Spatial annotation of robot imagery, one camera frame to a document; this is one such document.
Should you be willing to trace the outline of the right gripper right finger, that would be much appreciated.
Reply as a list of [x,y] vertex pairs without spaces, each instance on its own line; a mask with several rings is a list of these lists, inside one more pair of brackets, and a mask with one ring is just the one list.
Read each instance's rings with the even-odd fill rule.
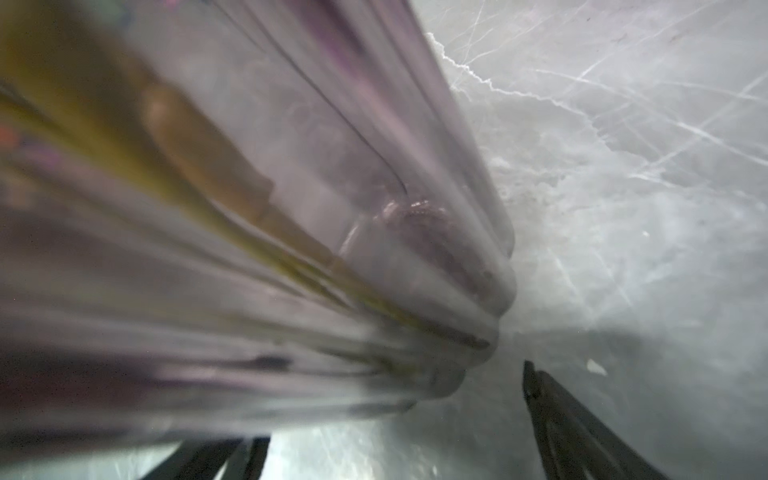
[[667,477],[530,360],[523,364],[522,391],[548,479]]

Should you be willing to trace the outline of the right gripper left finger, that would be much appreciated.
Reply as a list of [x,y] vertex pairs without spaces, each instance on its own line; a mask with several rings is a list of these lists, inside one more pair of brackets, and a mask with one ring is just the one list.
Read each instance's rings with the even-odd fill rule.
[[182,442],[141,480],[260,479],[271,437],[216,442]]

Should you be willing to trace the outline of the dark maroon glass vase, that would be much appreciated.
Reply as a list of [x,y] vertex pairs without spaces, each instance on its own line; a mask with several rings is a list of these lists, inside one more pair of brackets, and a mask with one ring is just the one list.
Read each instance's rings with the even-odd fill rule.
[[1,5],[1,459],[402,412],[512,224],[409,1]]

